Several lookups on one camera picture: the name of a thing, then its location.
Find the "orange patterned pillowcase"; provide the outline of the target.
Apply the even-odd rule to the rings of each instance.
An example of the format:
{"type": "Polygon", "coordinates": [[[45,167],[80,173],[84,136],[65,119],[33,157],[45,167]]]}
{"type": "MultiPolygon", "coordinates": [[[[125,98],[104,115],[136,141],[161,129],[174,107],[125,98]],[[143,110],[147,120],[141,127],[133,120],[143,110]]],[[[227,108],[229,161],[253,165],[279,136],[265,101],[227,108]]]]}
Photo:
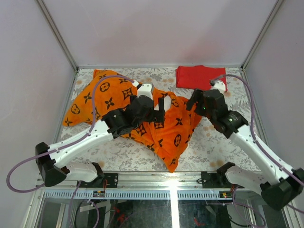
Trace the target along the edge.
{"type": "MultiPolygon", "coordinates": [[[[125,110],[133,95],[137,95],[137,89],[130,81],[119,78],[115,71],[96,69],[92,81],[76,97],[65,114],[62,125],[73,127],[80,123],[92,124],[93,117],[99,120],[110,111],[125,110]]],[[[123,137],[145,145],[164,161],[169,172],[174,172],[178,159],[187,149],[194,129],[202,117],[193,109],[186,109],[188,99],[185,97],[155,88],[155,105],[160,97],[171,99],[164,122],[144,122],[123,137]]]]}

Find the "white pillow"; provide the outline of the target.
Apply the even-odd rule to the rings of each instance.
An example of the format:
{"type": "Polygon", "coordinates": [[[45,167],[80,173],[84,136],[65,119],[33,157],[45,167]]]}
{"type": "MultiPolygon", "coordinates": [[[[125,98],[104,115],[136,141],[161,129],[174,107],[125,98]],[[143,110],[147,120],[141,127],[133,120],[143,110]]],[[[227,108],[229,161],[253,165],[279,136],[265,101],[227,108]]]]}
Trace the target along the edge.
{"type": "Polygon", "coordinates": [[[171,108],[171,98],[167,95],[164,97],[164,109],[167,112],[171,108]]]}

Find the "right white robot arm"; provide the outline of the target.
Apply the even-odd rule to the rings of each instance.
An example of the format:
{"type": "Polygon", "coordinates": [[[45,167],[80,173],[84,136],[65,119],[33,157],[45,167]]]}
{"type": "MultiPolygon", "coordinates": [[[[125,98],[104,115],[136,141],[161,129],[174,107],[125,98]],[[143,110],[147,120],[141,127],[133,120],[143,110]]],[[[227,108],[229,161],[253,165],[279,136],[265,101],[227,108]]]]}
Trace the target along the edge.
{"type": "Polygon", "coordinates": [[[304,170],[294,169],[279,158],[250,128],[246,118],[231,111],[224,95],[217,89],[196,89],[187,102],[187,110],[194,109],[206,117],[214,128],[240,147],[258,166],[261,174],[246,171],[228,162],[216,177],[221,187],[236,184],[257,194],[274,210],[281,210],[304,189],[304,170]]]}

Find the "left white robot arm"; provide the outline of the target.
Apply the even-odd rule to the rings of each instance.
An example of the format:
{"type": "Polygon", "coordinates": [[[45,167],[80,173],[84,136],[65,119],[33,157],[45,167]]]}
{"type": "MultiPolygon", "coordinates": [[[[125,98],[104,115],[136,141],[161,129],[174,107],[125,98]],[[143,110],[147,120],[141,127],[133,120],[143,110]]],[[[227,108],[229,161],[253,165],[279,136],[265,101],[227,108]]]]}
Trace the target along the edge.
{"type": "Polygon", "coordinates": [[[73,159],[96,145],[130,134],[142,123],[163,123],[170,109],[171,98],[158,99],[141,95],[132,99],[124,109],[108,112],[90,128],[61,142],[47,145],[41,142],[35,147],[36,164],[45,187],[53,187],[64,180],[84,181],[93,187],[104,182],[104,173],[98,163],[77,163],[73,159]]]}

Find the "red folded cloth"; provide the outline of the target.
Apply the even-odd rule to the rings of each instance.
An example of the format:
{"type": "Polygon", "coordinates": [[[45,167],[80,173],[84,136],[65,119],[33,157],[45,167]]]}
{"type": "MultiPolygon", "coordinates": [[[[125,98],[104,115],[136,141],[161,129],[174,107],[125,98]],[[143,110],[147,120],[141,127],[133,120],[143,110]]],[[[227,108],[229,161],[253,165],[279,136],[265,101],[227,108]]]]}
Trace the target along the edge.
{"type": "Polygon", "coordinates": [[[225,68],[213,68],[203,65],[179,66],[176,70],[176,87],[185,89],[210,90],[210,80],[226,74],[225,68]]]}

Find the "floral table mat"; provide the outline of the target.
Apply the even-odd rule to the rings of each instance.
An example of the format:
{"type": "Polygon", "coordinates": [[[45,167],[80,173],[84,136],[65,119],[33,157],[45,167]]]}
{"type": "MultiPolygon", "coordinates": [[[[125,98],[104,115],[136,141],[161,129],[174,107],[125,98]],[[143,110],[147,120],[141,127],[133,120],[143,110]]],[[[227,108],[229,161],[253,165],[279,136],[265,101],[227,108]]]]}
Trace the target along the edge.
{"type": "MultiPolygon", "coordinates": [[[[151,82],[157,89],[171,91],[190,98],[192,90],[176,87],[174,67],[168,68],[119,68],[117,73],[141,82],[151,82]]],[[[250,102],[243,83],[233,78],[242,76],[237,67],[226,68],[228,91],[225,100],[230,110],[240,112],[250,120],[250,102]]],[[[76,157],[75,162],[97,162],[104,171],[167,171],[153,151],[131,139],[118,138],[90,148],[76,157]]],[[[208,119],[203,118],[194,130],[186,151],[180,156],[177,171],[215,171],[226,162],[233,162],[242,169],[258,171],[259,168],[238,146],[218,133],[208,119]]]]}

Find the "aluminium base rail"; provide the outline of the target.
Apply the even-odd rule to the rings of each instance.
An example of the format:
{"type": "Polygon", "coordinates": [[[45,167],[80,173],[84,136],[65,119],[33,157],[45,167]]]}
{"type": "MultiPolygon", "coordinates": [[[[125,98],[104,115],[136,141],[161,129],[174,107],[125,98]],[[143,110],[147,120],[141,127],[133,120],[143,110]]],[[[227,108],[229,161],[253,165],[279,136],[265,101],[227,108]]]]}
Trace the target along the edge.
{"type": "Polygon", "coordinates": [[[64,181],[55,187],[44,187],[46,198],[55,199],[132,199],[168,200],[171,194],[179,199],[229,200],[230,188],[207,188],[201,184],[201,172],[148,172],[122,171],[105,174],[105,184],[93,187],[72,180],[64,181]]]}

